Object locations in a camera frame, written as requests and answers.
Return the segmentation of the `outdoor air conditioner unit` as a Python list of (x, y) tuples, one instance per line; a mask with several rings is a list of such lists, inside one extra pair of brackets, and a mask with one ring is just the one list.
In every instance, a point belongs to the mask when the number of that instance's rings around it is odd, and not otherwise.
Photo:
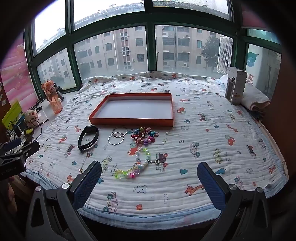
[(221, 36), (219, 44), (219, 54), (218, 54), (218, 63), (217, 71), (223, 74), (227, 74), (231, 64), (232, 56), (232, 38)]

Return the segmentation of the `black handheld device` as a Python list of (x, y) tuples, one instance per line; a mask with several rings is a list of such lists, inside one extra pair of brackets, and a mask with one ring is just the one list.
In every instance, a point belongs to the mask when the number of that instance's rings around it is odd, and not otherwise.
[(54, 88), (55, 88), (55, 90), (56, 90), (56, 92), (57, 92), (58, 98), (59, 98), (61, 101), (63, 101), (63, 100), (64, 100), (64, 97), (63, 97), (62, 94), (61, 94), (61, 91), (63, 91), (63, 89), (62, 89), (59, 85), (57, 85), (55, 82), (54, 82)]

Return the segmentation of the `yellow green card box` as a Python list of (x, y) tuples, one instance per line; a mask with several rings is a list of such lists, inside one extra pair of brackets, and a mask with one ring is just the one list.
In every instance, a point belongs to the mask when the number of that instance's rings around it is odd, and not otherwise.
[(15, 101), (1, 121), (8, 131), (12, 131), (14, 127), (21, 123), (24, 119), (25, 115), (22, 111), (20, 103)]

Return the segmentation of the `orange water bottle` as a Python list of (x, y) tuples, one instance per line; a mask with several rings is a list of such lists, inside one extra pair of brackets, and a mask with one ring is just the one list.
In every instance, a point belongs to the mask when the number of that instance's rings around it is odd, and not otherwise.
[(55, 89), (54, 82), (52, 80), (47, 80), (42, 84), (42, 89), (49, 101), (49, 104), (55, 114), (62, 111), (63, 106), (58, 96), (57, 90)]

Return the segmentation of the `black wrist band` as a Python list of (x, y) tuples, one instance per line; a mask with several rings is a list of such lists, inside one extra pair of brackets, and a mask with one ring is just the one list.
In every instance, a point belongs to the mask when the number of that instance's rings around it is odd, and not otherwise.
[(93, 147), (99, 138), (99, 130), (97, 126), (90, 125), (86, 126), (81, 132), (78, 139), (78, 149), (80, 152), (85, 152), (86, 150)]

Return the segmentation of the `printed white quilt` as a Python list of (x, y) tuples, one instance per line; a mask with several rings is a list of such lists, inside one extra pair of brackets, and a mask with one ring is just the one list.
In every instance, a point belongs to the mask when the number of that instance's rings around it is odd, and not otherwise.
[[(150, 163), (134, 179), (117, 178), (116, 171), (128, 170), (145, 158), (132, 139), (140, 127), (123, 125), (128, 132), (117, 146), (107, 139), (122, 125), (100, 127), (97, 143), (85, 153), (78, 149), (78, 138), (104, 97), (140, 92), (170, 93), (174, 125), (151, 129), (154, 138), (147, 151), (158, 164)], [(217, 216), (197, 177), (200, 162), (242, 190), (261, 187), (266, 197), (272, 197), (288, 181), (285, 162), (263, 128), (243, 107), (230, 104), (224, 93), (219, 80), (169, 72), (87, 78), (39, 137), (39, 151), (26, 162), (27, 176), (44, 188), (56, 188), (99, 161), (101, 178), (80, 211), (91, 219)]]

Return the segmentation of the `small plush toy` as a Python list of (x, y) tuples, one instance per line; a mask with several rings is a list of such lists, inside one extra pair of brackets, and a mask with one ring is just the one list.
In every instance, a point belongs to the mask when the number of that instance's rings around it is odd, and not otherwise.
[(28, 109), (25, 112), (25, 124), (29, 128), (35, 128), (38, 126), (39, 114), (36, 110)]

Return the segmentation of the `pink curtain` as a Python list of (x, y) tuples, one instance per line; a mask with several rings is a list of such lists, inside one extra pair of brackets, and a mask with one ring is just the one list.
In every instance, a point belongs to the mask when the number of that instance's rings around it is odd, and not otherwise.
[(38, 101), (29, 73), (23, 33), (15, 39), (1, 64), (1, 79), (10, 104), (16, 101), (26, 112)]

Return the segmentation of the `white product box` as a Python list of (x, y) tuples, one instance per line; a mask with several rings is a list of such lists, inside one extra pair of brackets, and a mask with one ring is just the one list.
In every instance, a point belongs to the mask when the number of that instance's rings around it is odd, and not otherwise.
[(236, 67), (229, 67), (225, 98), (233, 105), (241, 103), (247, 73)]

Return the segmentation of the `folded white towel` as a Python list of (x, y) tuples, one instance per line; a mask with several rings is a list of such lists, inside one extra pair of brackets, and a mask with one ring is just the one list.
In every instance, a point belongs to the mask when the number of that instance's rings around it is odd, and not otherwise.
[[(220, 77), (220, 80), (223, 84), (226, 84), (226, 87), (228, 75), (223, 75), (222, 77)], [(264, 113), (269, 104), (270, 99), (263, 92), (261, 92), (259, 89), (257, 89), (251, 84), (245, 84), (243, 97), (240, 105), (244, 106), (249, 111)]]

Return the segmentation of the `green window frame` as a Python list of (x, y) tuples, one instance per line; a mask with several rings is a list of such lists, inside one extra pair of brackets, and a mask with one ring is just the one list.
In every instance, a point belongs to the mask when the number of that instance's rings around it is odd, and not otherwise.
[(62, 35), (43, 50), (37, 52), (34, 38), (35, 20), (31, 20), (24, 29), (26, 60), (37, 98), (45, 98), (37, 71), (37, 67), (40, 64), (61, 50), (66, 49), (76, 86), (64, 90), (64, 93), (79, 90), (82, 87), (82, 80), (74, 53), (74, 44), (96, 34), (103, 34), (118, 29), (145, 27), (147, 68), (149, 70), (156, 70), (157, 68), (154, 31), (156, 25), (168, 24), (193, 27), (231, 37), (233, 39), (231, 65), (242, 69), (245, 68), (247, 63), (248, 44), (257, 45), (279, 54), (283, 52), (283, 46), (281, 44), (248, 35), (249, 27), (243, 25), (243, 12), (240, 1), (227, 1), (226, 3), (229, 15), (228, 19), (192, 9), (154, 6), (152, 1), (144, 1), (143, 11), (112, 16), (76, 29), (74, 26), (74, 1), (64, 1), (60, 8), (64, 11), (65, 35)]

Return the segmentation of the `orange shallow tray box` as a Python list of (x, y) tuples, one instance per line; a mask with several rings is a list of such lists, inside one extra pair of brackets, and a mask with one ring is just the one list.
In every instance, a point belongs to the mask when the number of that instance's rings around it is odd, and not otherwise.
[(89, 116), (93, 125), (159, 126), (174, 125), (170, 93), (109, 94)]

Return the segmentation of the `large silver hoop earring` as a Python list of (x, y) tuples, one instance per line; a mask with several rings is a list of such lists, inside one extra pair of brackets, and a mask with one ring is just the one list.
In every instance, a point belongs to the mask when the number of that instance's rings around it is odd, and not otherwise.
[(125, 134), (122, 132), (113, 132), (107, 139), (108, 144), (112, 146), (120, 145), (125, 140)]

